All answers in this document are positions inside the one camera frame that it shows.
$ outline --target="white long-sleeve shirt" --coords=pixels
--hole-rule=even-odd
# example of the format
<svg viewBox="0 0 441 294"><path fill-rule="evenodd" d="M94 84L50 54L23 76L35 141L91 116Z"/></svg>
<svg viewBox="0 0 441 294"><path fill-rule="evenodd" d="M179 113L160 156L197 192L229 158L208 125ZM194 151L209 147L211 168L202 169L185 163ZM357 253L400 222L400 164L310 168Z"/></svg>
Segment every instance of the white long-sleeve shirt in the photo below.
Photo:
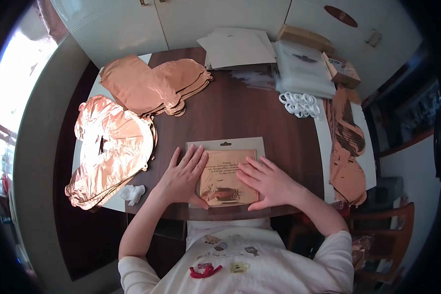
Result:
<svg viewBox="0 0 441 294"><path fill-rule="evenodd" d="M211 264L222 269L194 279ZM325 239L313 260L286 250L275 231L229 227L195 241L181 260L159 279L137 257L119 261L124 293L318 293L352 292L351 236L340 231Z"/></svg>

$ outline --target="chair backrest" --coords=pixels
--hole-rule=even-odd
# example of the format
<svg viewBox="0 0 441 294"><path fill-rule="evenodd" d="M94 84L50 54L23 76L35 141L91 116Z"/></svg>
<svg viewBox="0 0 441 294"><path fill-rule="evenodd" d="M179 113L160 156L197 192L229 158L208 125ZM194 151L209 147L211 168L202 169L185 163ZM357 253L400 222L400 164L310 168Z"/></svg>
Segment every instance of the chair backrest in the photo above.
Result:
<svg viewBox="0 0 441 294"><path fill-rule="evenodd" d="M381 212L356 213L349 217L349 229L352 236L368 235L374 236L371 244L368 259L387 259L392 260L392 265L387 273L370 272L357 270L355 273L366 278L379 281L389 281L393 278L395 271L399 268L408 244L412 238L413 219L415 214L415 205L413 202L406 206ZM354 221L356 220L378 220L390 218L393 216L404 216L405 223L401 230L355 230Z"/></svg>

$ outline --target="dark brown tabletop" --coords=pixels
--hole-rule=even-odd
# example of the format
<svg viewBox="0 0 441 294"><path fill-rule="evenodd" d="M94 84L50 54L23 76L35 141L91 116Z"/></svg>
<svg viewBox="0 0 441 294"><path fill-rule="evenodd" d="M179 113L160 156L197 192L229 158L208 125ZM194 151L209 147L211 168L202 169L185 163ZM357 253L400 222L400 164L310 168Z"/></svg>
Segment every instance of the dark brown tabletop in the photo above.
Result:
<svg viewBox="0 0 441 294"><path fill-rule="evenodd" d="M164 62L191 58L204 64L202 48L170 50L152 54L154 68ZM164 174L176 147L186 142L263 137L266 157L292 179L323 199L323 172L317 131L312 118L298 119L279 102L279 93L247 88L230 71L212 71L214 80L198 94L188 98L186 113L180 117L160 114L154 118L159 135L155 159L147 172L138 173L129 184L145 185L146 193L138 204L127 205L135 214ZM171 204L163 218L192 221L225 221L287 215L298 212L284 205L247 211L248 205L223 208L188 208L186 203Z"/></svg>

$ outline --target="crumpled white tissue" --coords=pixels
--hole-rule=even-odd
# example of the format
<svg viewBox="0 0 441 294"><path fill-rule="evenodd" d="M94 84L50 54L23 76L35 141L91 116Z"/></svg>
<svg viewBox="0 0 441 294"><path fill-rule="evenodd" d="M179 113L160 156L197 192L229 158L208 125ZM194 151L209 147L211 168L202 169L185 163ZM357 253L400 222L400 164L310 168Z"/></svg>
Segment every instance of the crumpled white tissue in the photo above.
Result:
<svg viewBox="0 0 441 294"><path fill-rule="evenodd" d="M141 196L145 193L145 186L125 185L116 193L116 197L121 197L129 201L129 206L134 206L139 202Z"/></svg>

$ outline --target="cabinet door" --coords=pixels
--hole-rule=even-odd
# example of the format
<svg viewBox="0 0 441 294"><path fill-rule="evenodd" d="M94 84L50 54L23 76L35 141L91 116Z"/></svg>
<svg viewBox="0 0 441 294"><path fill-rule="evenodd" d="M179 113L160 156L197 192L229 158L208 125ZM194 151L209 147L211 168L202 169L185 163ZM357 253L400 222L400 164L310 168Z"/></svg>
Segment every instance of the cabinet door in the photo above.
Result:
<svg viewBox="0 0 441 294"><path fill-rule="evenodd" d="M275 40L291 0L154 0L170 49L199 47L216 27L266 31Z"/></svg>
<svg viewBox="0 0 441 294"><path fill-rule="evenodd" d="M51 0L69 32L100 68L129 54L168 50L152 0Z"/></svg>
<svg viewBox="0 0 441 294"><path fill-rule="evenodd" d="M336 19L325 6L342 10L357 27ZM422 41L397 0L293 0L285 23L329 39L334 54L349 60L361 78L356 90L362 100L404 65ZM373 30L382 35L376 47L365 43Z"/></svg>

